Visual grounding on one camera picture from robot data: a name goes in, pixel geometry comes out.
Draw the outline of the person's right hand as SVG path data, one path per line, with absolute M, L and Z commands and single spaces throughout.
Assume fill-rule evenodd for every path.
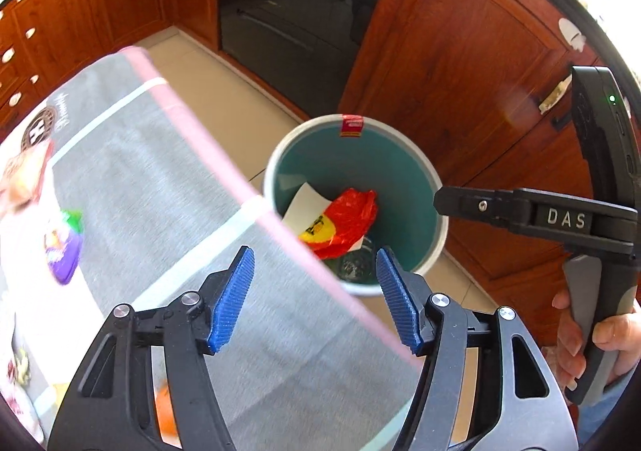
M 575 384 L 587 368 L 583 355 L 583 332 L 570 312 L 567 288 L 553 298 L 552 306 L 560 311 L 557 327 L 556 372 L 560 388 Z M 640 306 L 635 301 L 629 313 L 614 315 L 595 325 L 592 335 L 595 347 L 605 352 L 618 353 L 607 385 L 633 370 L 640 362 Z

